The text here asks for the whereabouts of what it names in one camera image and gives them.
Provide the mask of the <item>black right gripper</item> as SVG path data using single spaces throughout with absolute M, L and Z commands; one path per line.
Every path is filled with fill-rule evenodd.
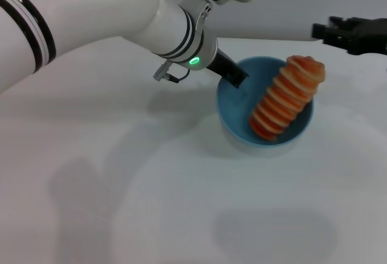
M 330 16 L 329 25 L 313 24 L 312 38 L 322 40 L 323 44 L 332 47 L 348 47 L 347 52 L 352 55 L 386 55 L 386 18 Z

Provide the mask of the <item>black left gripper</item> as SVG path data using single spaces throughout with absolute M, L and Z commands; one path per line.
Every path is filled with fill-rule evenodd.
M 239 88 L 242 82 L 249 76 L 223 51 L 217 50 L 216 55 L 208 69 L 227 80 L 235 88 Z

